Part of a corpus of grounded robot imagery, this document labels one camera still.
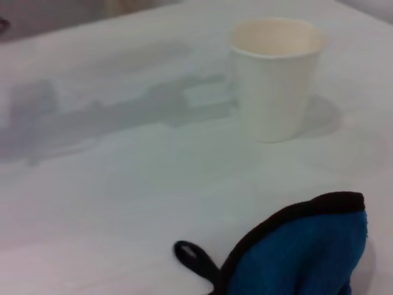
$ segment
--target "blue oven mitt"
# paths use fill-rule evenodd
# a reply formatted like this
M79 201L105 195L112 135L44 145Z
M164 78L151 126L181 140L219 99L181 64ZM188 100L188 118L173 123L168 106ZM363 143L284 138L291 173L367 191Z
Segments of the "blue oven mitt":
M219 269L198 246L175 257L214 285L211 295L350 295L365 248L363 195L333 192L285 207L252 229Z

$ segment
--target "table surface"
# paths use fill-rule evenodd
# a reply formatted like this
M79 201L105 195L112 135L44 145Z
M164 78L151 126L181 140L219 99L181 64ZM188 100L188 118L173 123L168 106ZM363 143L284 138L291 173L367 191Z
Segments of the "table surface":
M327 48L298 138L245 140L228 32L293 17ZM3 45L0 285L12 295L206 294L178 239L221 265L283 206L366 198L354 294L393 288L393 27L328 0L190 2Z

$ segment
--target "black trim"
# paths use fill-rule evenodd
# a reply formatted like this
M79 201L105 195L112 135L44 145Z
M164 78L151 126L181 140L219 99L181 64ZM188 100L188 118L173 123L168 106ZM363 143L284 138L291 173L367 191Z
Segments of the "black trim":
M331 192L310 201L283 208L252 229L235 246L221 267L218 280L214 285L215 293L226 294L229 281L243 254L283 224L298 218L320 214L352 213L364 211L364 209L364 197L358 192Z

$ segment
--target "white paper cup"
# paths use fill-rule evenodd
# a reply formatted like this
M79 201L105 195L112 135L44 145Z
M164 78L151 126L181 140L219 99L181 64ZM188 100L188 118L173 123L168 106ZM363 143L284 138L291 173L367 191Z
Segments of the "white paper cup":
M275 142L300 131L322 43L320 32L301 20L267 18L234 30L235 82L249 136Z

